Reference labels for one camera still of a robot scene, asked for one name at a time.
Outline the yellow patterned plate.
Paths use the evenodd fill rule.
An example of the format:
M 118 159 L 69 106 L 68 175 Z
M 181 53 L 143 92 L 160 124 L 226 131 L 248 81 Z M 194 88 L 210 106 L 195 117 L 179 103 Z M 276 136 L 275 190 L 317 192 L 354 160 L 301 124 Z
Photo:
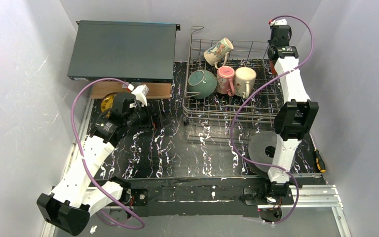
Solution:
M 104 112 L 113 106 L 114 97 L 116 95 L 117 95 L 117 93 L 110 93 L 102 99 L 101 104 L 100 104 L 101 112 Z

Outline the white floral bowl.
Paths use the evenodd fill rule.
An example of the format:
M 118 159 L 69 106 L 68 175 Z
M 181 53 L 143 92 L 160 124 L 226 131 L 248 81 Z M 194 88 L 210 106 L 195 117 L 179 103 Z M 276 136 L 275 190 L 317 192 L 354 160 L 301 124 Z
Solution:
M 187 97 L 203 99 L 210 96 L 217 86 L 216 76 L 207 70 L 197 70 L 188 78 Z

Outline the pink interior mug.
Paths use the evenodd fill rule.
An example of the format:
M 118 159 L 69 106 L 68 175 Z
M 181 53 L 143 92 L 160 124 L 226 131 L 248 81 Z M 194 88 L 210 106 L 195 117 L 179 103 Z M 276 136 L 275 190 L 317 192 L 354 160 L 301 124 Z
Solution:
M 230 66 L 222 66 L 217 70 L 217 87 L 216 91 L 220 94 L 233 96 L 235 88 L 233 80 L 235 78 L 235 70 Z

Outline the cream seahorse mug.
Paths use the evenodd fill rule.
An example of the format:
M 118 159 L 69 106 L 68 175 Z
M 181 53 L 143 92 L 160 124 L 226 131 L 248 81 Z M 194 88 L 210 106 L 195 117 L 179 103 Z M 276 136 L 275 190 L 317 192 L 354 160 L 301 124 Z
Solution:
M 207 49 L 203 53 L 203 56 L 209 65 L 214 66 L 216 69 L 218 69 L 219 63 L 222 59 L 224 59 L 223 66 L 226 65 L 229 55 L 233 49 L 234 47 L 231 41 L 228 38 L 223 38 L 211 46 L 209 49 Z

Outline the green interior mug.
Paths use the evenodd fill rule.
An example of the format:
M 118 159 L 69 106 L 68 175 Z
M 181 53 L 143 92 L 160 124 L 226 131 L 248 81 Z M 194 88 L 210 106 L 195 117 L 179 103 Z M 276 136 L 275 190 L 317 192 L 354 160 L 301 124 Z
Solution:
M 234 78 L 235 95 L 246 99 L 250 96 L 250 92 L 256 80 L 256 72 L 252 68 L 241 67 L 236 69 Z

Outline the red plate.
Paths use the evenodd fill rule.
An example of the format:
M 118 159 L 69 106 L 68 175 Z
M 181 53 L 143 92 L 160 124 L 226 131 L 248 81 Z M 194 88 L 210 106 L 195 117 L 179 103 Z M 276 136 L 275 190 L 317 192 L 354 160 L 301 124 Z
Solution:
M 274 59 L 270 60 L 270 68 L 271 68 L 271 72 L 272 72 L 273 76 L 278 75 L 278 72 L 275 69 L 276 62 L 277 62 L 277 60 L 274 60 Z

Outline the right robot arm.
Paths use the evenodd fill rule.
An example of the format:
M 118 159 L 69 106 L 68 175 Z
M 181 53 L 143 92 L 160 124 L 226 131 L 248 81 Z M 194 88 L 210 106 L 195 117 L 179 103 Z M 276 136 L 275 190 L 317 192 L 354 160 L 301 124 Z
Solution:
M 279 76 L 284 104 L 274 121 L 276 148 L 272 167 L 267 174 L 270 179 L 270 197 L 285 197 L 288 194 L 290 177 L 287 174 L 295 159 L 298 145 L 309 133 L 319 106 L 311 101 L 303 86 L 296 47 L 290 45 L 292 30 L 286 20 L 270 22 L 268 58 L 274 74 Z

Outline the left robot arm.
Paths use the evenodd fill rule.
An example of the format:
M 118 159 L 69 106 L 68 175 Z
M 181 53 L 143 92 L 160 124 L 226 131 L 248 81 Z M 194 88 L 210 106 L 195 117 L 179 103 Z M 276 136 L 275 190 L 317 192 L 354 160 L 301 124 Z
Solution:
M 115 94 L 112 105 L 102 109 L 92 124 L 87 145 L 80 151 L 82 158 L 74 162 L 49 194 L 38 197 L 37 206 L 44 220 L 77 236 L 92 215 L 112 202 L 119 204 L 130 183 L 113 177 L 88 193 L 89 185 L 96 183 L 96 172 L 127 134 L 162 130 L 168 123 L 160 100 L 147 101 L 136 92 Z

